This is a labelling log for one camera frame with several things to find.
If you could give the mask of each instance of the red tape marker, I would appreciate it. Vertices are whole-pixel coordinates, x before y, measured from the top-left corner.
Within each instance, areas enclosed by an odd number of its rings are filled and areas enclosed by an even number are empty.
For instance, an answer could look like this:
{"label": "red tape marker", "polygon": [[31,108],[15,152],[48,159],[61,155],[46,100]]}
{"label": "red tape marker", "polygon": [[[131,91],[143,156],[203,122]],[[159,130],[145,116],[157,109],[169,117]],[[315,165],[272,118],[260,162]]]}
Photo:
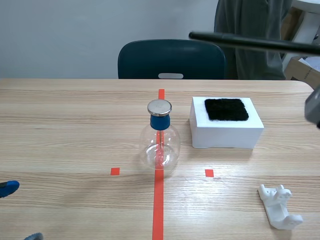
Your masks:
{"label": "red tape marker", "polygon": [[207,178],[214,178],[215,177],[214,170],[213,169],[206,169],[205,170],[205,176]]}
{"label": "red tape marker", "polygon": [[111,168],[110,175],[111,175],[111,176],[120,175],[120,167],[113,167],[113,168]]}
{"label": "red tape marker", "polygon": [[[165,99],[165,90],[159,89],[159,99]],[[153,224],[152,224],[152,240],[164,239],[164,176],[162,163],[164,162],[163,146],[165,145],[164,138],[161,138],[160,131],[156,133],[156,159],[154,171],[154,197],[153,197]]]}

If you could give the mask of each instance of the white box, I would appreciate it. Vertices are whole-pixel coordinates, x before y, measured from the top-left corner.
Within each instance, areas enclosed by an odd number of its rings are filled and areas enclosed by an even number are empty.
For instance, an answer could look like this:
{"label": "white box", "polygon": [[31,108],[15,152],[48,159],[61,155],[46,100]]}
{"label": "white box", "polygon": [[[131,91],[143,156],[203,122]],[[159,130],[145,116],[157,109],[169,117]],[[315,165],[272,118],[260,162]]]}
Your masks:
{"label": "white box", "polygon": [[[249,118],[247,121],[212,121],[205,106],[207,99],[241,99]],[[253,149],[264,130],[264,125],[251,99],[241,97],[193,97],[190,127],[192,146],[196,149]]]}

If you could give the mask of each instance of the table surface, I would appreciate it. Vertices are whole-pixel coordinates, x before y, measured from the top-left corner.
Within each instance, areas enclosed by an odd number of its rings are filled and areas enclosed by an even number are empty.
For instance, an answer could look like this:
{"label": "table surface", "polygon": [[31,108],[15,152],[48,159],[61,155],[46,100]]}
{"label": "table surface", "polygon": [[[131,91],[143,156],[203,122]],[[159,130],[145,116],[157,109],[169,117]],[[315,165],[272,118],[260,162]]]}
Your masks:
{"label": "table surface", "polygon": [[[312,89],[298,81],[2,79],[0,239],[151,240],[154,171],[139,158],[147,104],[166,90],[181,136],[164,180],[165,240],[305,240],[320,236],[320,132],[304,119]],[[194,149],[194,96],[250,97],[265,130],[255,149]],[[110,176],[111,168],[119,176]],[[214,169],[215,177],[205,170]],[[258,187],[292,191],[294,231],[269,225]]]}

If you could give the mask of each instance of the blue object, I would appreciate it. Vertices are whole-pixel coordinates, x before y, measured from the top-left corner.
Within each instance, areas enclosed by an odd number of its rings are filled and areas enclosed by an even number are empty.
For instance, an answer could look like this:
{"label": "blue object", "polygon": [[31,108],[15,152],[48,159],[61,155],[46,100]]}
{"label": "blue object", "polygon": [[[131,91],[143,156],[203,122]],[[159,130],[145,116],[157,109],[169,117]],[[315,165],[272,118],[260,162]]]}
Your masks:
{"label": "blue object", "polygon": [[143,40],[125,45],[118,57],[119,79],[225,79],[226,57],[216,45],[195,40]]}
{"label": "blue object", "polygon": [[153,116],[150,118],[150,125],[158,131],[166,130],[170,126],[170,116]]}
{"label": "blue object", "polygon": [[43,240],[43,239],[44,239],[44,236],[42,235],[42,233],[35,233],[35,234],[32,234],[31,236],[28,236],[24,240]]}
{"label": "blue object", "polygon": [[7,181],[0,183],[0,198],[5,198],[18,190],[20,184],[18,181]]}

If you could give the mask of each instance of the chair backrest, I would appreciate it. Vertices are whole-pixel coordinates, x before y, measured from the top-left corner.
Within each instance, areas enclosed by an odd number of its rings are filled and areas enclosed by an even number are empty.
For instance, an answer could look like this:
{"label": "chair backrest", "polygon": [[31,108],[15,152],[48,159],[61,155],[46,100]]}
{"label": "chair backrest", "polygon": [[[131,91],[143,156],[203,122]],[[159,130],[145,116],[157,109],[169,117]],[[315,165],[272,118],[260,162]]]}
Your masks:
{"label": "chair backrest", "polygon": [[118,57],[119,79],[159,79],[159,74],[182,74],[183,79],[224,79],[224,52],[216,45],[159,39],[134,41]]}

